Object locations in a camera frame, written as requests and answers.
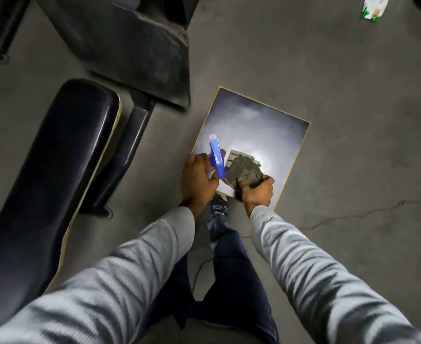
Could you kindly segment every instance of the dark blue pants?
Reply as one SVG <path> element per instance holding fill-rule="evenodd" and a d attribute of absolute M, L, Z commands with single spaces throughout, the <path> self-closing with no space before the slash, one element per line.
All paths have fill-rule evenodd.
<path fill-rule="evenodd" d="M 192 317 L 244 330 L 264 343 L 278 343 L 265 289 L 238 232 L 230 229 L 226 216 L 219 213 L 211 216 L 208 229 L 214 247 L 215 283 L 204 300 L 196 302 L 190 288 L 186 254 L 148 309 L 140 335 L 161 319 L 174 315 L 180 328 Z"/>

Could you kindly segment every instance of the person's right arm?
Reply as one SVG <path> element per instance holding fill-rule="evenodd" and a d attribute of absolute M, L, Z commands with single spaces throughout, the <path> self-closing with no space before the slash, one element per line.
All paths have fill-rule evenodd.
<path fill-rule="evenodd" d="M 241 186 L 251 238 L 312 339 L 316 343 L 421 343 L 421 331 L 394 305 L 267 207 L 273 182 L 267 177 L 255 189 Z"/>

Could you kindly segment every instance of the person's left arm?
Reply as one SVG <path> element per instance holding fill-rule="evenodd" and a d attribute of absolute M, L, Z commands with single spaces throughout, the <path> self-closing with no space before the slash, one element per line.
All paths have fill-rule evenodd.
<path fill-rule="evenodd" d="M 0 327 L 0 344 L 127 344 L 195 235 L 195 217 L 218 187 L 206 155 L 191 155 L 182 204 L 85 269 L 36 299 Z"/>

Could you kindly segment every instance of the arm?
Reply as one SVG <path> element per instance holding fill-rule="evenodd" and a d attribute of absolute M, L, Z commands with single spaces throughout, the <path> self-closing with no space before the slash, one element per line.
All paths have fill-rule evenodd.
<path fill-rule="evenodd" d="M 265 206 L 250 214 L 251 237 L 316 343 L 421 343 L 392 304 Z"/>
<path fill-rule="evenodd" d="M 128 343 L 175 263 L 191 248 L 194 232 L 191 210 L 173 209 L 94 267 L 27 305 L 0 327 L 0 343 Z"/>

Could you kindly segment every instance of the person's right hand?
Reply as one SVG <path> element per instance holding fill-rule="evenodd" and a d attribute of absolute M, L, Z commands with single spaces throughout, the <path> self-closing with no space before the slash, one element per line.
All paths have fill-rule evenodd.
<path fill-rule="evenodd" d="M 271 204 L 271 198 L 273 196 L 273 183 L 274 179 L 268 175 L 263 175 L 263 182 L 255 188 L 250 188 L 248 183 L 243 179 L 237 179 L 237 183 L 241 188 L 242 202 L 244 203 L 245 211 L 248 217 L 252 213 L 252 210 L 259 206 L 269 206 Z"/>

